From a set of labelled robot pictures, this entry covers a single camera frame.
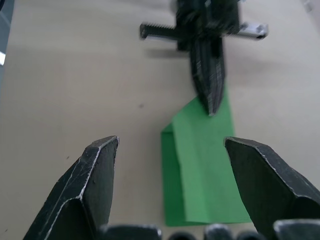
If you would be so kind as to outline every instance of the green paper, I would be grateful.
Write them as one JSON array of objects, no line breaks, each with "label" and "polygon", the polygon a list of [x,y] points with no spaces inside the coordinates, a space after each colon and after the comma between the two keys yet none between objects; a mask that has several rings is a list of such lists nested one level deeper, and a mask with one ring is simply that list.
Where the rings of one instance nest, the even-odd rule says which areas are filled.
[{"label": "green paper", "polygon": [[170,227],[200,225],[185,221],[180,166],[171,124],[162,131],[161,147],[165,224]]},{"label": "green paper", "polygon": [[233,135],[226,94],[216,116],[207,116],[195,98],[163,130],[164,210],[168,226],[251,221],[224,148],[224,137]]}]

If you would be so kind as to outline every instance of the tan surface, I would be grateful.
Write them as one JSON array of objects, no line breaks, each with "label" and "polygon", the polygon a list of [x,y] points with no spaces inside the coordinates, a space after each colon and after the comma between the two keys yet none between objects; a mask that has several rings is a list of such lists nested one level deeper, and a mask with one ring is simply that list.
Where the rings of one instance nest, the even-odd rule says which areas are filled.
[{"label": "tan surface", "polygon": [[[21,239],[57,179],[109,135],[120,137],[110,222],[175,230],[164,227],[160,132],[195,94],[188,59],[163,57],[174,43],[138,38],[142,21],[174,22],[168,6],[16,1],[0,93],[0,239]],[[319,36],[299,0],[248,1],[242,15],[269,23],[270,36],[225,40],[237,136],[271,145],[320,188]]]}]

